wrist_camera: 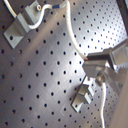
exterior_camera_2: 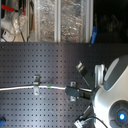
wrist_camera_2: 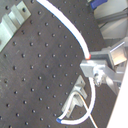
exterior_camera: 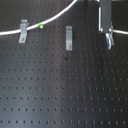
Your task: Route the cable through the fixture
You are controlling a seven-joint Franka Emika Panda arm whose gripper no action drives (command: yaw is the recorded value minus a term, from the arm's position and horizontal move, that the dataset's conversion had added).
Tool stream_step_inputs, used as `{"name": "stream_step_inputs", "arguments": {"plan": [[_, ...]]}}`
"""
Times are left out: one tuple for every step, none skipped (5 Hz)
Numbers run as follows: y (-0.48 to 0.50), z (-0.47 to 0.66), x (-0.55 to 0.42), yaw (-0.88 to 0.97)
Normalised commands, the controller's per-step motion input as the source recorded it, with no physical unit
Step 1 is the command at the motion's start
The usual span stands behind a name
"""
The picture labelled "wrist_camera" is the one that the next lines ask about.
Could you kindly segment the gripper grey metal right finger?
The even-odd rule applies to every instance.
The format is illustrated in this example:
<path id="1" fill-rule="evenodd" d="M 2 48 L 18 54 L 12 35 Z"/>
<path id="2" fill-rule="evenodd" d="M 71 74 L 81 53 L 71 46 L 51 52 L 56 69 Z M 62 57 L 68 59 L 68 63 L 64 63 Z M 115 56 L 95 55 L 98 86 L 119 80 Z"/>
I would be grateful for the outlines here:
<path id="1" fill-rule="evenodd" d="M 87 58 L 89 60 L 112 60 L 112 50 L 105 49 L 102 52 L 89 53 Z"/>

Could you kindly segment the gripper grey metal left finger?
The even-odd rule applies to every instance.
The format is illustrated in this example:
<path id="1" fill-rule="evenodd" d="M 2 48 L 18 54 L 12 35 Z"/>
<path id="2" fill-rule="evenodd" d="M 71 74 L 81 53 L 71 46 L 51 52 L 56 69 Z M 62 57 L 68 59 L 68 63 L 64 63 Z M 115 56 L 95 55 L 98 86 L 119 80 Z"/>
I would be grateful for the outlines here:
<path id="1" fill-rule="evenodd" d="M 109 67 L 109 63 L 106 60 L 91 60 L 85 61 L 82 67 L 88 77 L 95 78 L 99 72 Z"/>

